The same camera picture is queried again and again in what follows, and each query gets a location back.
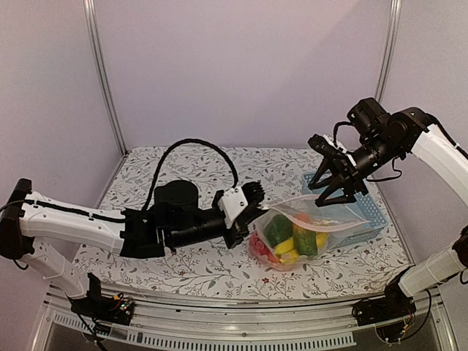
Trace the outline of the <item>light blue perforated basket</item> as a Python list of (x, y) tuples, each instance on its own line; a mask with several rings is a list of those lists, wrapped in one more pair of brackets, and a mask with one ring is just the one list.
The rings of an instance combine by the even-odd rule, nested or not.
[[(312, 189), (308, 187), (309, 182), (313, 178), (315, 172), (309, 171), (303, 173), (301, 176), (302, 194), (314, 194), (320, 195), (324, 188)], [(335, 249), (342, 248), (345, 246), (358, 245), (361, 242), (373, 240), (380, 234), (381, 230), (388, 226), (388, 220), (378, 208), (370, 194), (363, 196), (361, 193), (355, 195), (356, 202), (347, 204), (357, 215), (368, 220), (367, 223), (363, 224), (362, 227), (352, 228), (352, 234), (346, 238), (340, 238), (337, 244), (334, 246)]]

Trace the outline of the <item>yellow toy banana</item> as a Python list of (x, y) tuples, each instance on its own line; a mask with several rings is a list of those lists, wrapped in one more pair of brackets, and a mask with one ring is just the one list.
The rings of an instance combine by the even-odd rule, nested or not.
[[(325, 247), (328, 240), (327, 233), (317, 233), (315, 236), (315, 243), (318, 250)], [(281, 264), (294, 263), (301, 256), (298, 250), (295, 248), (293, 238), (289, 238), (286, 241), (278, 244), (274, 249), (275, 255), (279, 259)]]

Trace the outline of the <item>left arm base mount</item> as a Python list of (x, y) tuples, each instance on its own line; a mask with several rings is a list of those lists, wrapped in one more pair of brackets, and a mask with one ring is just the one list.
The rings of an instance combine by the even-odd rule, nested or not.
[(124, 296), (122, 292), (113, 297), (106, 297), (102, 294), (101, 281), (92, 273), (88, 273), (87, 277), (89, 286), (85, 297), (69, 298), (72, 311), (90, 317), (93, 321), (130, 325), (135, 300), (131, 296)]

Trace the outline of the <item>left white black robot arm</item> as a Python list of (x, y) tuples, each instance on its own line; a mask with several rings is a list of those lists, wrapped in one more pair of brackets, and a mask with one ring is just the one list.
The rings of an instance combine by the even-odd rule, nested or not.
[(201, 209), (193, 183), (171, 181), (154, 190), (149, 208), (98, 211), (45, 197), (22, 178), (1, 210), (1, 256), (24, 262), (79, 300), (92, 317), (103, 317), (109, 303), (98, 278), (77, 272), (50, 239), (139, 260), (215, 238), (223, 238), (232, 249), (248, 236), (249, 225), (267, 212), (264, 197), (262, 185), (253, 181), (218, 191), (211, 207)]

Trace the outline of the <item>green toy pepper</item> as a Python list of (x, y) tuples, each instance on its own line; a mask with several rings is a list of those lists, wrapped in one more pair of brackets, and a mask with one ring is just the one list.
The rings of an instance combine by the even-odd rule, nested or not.
[(293, 236), (292, 222), (286, 216), (277, 214), (267, 223), (263, 235), (268, 245), (275, 248)]

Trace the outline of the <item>orange green toy mango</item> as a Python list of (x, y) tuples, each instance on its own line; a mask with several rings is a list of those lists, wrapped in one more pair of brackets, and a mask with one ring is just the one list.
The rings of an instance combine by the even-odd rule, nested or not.
[(292, 227), (292, 238), (295, 244), (295, 249), (299, 255), (313, 257), (317, 255), (317, 241), (316, 232), (313, 230), (307, 230), (302, 227)]

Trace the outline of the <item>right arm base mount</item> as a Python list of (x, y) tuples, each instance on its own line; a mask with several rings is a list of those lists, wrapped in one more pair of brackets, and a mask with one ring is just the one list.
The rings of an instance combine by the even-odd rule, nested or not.
[(352, 307), (352, 316), (359, 326), (386, 322), (376, 329), (384, 342), (400, 342), (415, 321), (416, 307), (413, 298), (407, 297), (398, 283), (402, 274), (393, 278), (379, 298), (363, 298)]

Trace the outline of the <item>red toy apple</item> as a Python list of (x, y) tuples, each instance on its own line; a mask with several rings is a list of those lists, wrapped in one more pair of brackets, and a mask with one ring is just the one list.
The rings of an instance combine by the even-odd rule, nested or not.
[(256, 232), (249, 239), (249, 248), (258, 259), (266, 260), (270, 263), (279, 262), (276, 255), (271, 252)]

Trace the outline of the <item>orange toy orange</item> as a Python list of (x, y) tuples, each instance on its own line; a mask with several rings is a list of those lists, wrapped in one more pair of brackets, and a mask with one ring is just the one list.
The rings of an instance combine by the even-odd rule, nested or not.
[(309, 214), (306, 213), (298, 213), (293, 217), (293, 223), (299, 227), (306, 228), (307, 230), (311, 230), (312, 226), (312, 218)]

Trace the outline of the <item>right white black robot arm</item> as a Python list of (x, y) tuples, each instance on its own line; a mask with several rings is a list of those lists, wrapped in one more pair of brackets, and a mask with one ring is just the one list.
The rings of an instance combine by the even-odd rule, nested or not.
[[(418, 97), (386, 97), (383, 107), (397, 112), (419, 107), (436, 116), (453, 139), (467, 147), (467, 116), (450, 103), (439, 105)], [(454, 241), (467, 225), (467, 207), (449, 186), (413, 155), (396, 163), (400, 179), (381, 183), (379, 189), (393, 215), (414, 263), (420, 263)]]

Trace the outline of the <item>clear zip top bag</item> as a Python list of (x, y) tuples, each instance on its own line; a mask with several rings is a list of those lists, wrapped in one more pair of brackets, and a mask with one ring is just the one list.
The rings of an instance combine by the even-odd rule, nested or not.
[(274, 203), (252, 223), (249, 251), (264, 266), (288, 271), (335, 249), (369, 226), (349, 204), (319, 207), (318, 195)]

